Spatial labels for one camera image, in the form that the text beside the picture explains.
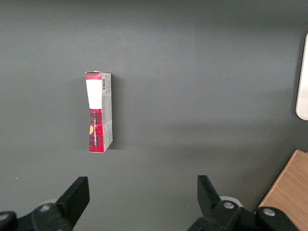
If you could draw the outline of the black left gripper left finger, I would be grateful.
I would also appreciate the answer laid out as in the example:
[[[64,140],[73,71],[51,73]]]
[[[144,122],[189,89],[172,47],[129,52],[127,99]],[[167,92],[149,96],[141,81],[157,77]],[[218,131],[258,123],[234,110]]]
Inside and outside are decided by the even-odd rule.
[[[72,231],[90,201],[88,177],[78,177],[54,203],[44,203],[18,218],[1,211],[2,231]]]

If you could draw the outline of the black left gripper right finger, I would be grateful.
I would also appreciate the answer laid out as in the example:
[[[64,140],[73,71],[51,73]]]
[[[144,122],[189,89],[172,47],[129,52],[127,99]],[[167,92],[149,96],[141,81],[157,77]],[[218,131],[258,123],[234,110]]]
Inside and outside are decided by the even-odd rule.
[[[197,179],[197,199],[203,214],[190,231],[297,231],[297,226],[281,210],[259,207],[249,212],[230,200],[222,200],[206,175]]]

